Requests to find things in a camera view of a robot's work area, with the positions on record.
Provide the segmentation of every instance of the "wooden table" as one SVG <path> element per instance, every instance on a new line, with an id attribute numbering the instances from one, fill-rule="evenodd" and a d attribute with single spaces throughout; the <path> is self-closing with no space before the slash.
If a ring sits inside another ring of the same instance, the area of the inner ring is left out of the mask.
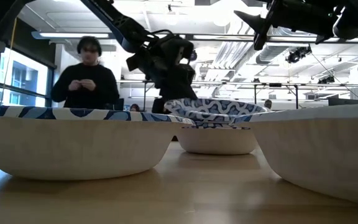
<path id="1" fill-rule="evenodd" d="M 154 169 L 82 182 L 14 178 L 0 170 L 0 224 L 358 223 L 358 204 L 277 176 L 260 150 L 189 154 L 172 143 Z"/>

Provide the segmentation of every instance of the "black shirt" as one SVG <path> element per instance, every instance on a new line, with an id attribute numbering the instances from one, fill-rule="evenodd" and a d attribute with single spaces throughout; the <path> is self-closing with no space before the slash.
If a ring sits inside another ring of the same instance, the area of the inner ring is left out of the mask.
<path id="1" fill-rule="evenodd" d="M 93 91 L 81 87 L 76 91 L 68 90 L 73 80 L 92 80 L 96 88 Z M 52 100 L 65 102 L 66 108 L 104 109 L 105 104 L 115 102 L 119 98 L 117 81 L 112 71 L 102 65 L 87 66 L 83 63 L 69 66 L 60 75 L 52 88 Z"/>

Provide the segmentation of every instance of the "hair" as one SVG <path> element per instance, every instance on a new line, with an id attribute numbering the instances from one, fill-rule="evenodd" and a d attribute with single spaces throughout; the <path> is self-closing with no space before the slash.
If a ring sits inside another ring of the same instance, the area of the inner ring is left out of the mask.
<path id="1" fill-rule="evenodd" d="M 87 45 L 96 46 L 99 57 L 102 56 L 102 46 L 100 46 L 100 42 L 97 40 L 97 38 L 92 36 L 86 36 L 81 38 L 80 43 L 78 43 L 77 45 L 77 52 L 80 54 L 81 49 L 83 49 Z"/>
<path id="2" fill-rule="evenodd" d="M 132 109 L 132 108 L 135 108 L 135 110 L 137 112 L 140 112 L 140 108 L 139 108 L 139 105 L 137 105 L 136 103 L 134 103 L 133 105 L 131 105 L 131 107 L 129 109 Z"/>

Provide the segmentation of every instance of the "man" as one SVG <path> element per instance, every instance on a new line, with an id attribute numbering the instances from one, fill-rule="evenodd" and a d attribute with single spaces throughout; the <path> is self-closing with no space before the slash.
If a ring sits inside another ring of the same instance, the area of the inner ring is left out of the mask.
<path id="1" fill-rule="evenodd" d="M 265 107 L 268 109 L 272 109 L 272 101 L 271 100 L 266 100 L 265 101 Z"/>
<path id="2" fill-rule="evenodd" d="M 104 109 L 119 98 L 112 71 L 99 64 L 102 54 L 99 41 L 83 37 L 77 46 L 82 63 L 69 66 L 52 88 L 52 100 L 66 101 L 66 108 Z"/>

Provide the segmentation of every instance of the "hand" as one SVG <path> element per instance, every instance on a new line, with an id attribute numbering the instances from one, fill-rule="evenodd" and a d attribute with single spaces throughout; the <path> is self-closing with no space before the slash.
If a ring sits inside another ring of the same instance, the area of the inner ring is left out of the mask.
<path id="1" fill-rule="evenodd" d="M 81 80 L 80 83 L 84 88 L 89 89 L 89 91 L 93 91 L 96 88 L 96 84 L 93 80 Z"/>
<path id="2" fill-rule="evenodd" d="M 81 83 L 78 80 L 73 80 L 68 86 L 68 90 L 75 91 L 78 90 L 81 87 Z"/>

